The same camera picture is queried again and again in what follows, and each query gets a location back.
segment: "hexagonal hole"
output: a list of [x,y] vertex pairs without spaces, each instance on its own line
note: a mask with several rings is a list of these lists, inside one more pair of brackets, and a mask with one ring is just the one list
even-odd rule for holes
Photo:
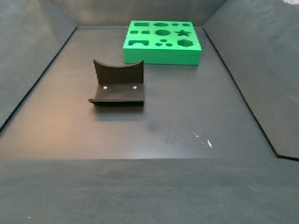
[[193,43],[188,39],[181,39],[177,41],[177,45],[188,47],[188,46],[193,46]]

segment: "curved black bracket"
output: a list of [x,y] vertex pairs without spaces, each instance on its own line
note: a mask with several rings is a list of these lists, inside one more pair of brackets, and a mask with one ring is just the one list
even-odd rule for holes
[[93,60],[97,92],[93,104],[144,104],[144,62],[132,66],[108,66]]

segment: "star-shaped hole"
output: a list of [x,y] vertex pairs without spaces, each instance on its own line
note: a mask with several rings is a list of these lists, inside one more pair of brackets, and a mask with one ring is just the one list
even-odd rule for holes
[[177,36],[186,36],[189,37],[189,31],[184,31],[184,30],[180,30],[180,31],[176,31],[176,33],[178,34]]

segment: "shape sorter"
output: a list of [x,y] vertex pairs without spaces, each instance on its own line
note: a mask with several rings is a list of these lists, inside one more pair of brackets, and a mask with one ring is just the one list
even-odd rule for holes
[[125,63],[198,65],[201,45],[190,22],[130,21]]

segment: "white speck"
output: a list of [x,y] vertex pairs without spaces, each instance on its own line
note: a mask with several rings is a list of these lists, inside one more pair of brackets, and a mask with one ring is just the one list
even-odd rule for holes
[[208,140],[208,145],[209,145],[209,147],[212,148],[212,145],[210,145],[210,141]]

